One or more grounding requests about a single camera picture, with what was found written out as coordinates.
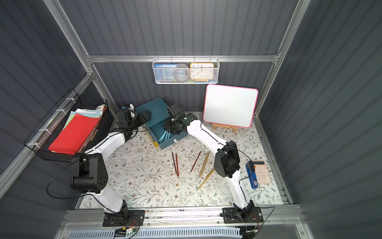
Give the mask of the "blue red pencil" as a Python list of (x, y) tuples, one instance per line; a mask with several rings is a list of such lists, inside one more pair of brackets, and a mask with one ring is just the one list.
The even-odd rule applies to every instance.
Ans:
[(195, 162), (194, 162), (194, 164), (193, 164), (193, 166), (192, 166), (192, 168), (190, 170), (190, 173), (193, 172), (193, 170), (194, 170), (194, 168), (195, 168), (195, 166), (196, 166), (196, 164), (197, 164), (197, 162), (199, 160), (199, 157), (200, 157), (201, 153), (202, 153), (202, 151), (199, 152), (199, 154), (198, 154), (198, 156), (197, 156), (197, 158), (196, 158), (196, 160), (195, 160)]

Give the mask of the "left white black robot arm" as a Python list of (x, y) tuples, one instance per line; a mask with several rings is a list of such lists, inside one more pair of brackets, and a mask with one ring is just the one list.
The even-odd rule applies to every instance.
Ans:
[(73, 155), (70, 187), (85, 196), (92, 196), (108, 214), (120, 213), (124, 201), (108, 186), (105, 160), (120, 146), (130, 140), (139, 128), (151, 120), (148, 110), (138, 112), (125, 105), (117, 113), (117, 126), (94, 147)]

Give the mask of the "teal drawer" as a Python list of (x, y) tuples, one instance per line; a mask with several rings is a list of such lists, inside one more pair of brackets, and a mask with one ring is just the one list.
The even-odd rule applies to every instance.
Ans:
[(185, 132), (181, 132), (180, 134), (172, 134), (164, 129), (164, 124), (166, 119), (160, 120), (156, 123), (151, 123), (149, 121), (146, 124), (148, 128), (149, 135), (154, 142), (156, 147), (159, 147), (161, 150), (171, 146), (174, 143), (182, 140), (187, 136)]

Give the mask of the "teal yellow drawer cabinet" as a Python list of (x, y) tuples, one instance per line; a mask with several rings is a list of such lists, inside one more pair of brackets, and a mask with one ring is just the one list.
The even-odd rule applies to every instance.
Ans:
[(167, 112), (168, 107), (169, 106), (161, 98), (157, 98), (136, 108), (137, 112), (142, 116), (144, 111), (151, 113), (151, 120), (145, 124), (145, 127), (148, 129), (148, 133), (154, 144), (160, 149), (165, 148), (159, 139), (165, 133), (164, 123), (170, 116)]

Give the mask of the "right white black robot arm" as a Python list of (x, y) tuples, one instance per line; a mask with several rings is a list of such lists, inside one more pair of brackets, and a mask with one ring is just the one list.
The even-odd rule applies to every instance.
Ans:
[(169, 117), (165, 121), (164, 129), (172, 134), (186, 132), (198, 139), (214, 154), (214, 169), (228, 182), (237, 216), (242, 219), (250, 216), (255, 206), (242, 182), (239, 150), (236, 143), (218, 137), (195, 115), (186, 114), (176, 104), (168, 107), (167, 112)]

